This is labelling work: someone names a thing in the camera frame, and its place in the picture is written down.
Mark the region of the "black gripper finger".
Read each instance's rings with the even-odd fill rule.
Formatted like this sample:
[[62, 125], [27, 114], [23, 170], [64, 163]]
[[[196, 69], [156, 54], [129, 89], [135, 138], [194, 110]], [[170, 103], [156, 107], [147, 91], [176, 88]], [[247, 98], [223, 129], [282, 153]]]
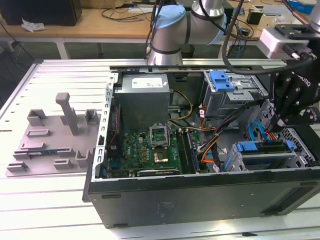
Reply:
[[269, 101], [273, 104], [273, 115], [267, 125], [269, 132], [280, 132], [283, 128], [303, 124], [299, 108], [301, 92], [295, 72], [271, 74]]
[[281, 118], [282, 127], [313, 125], [320, 123], [320, 111], [311, 105], [303, 109], [294, 109]]

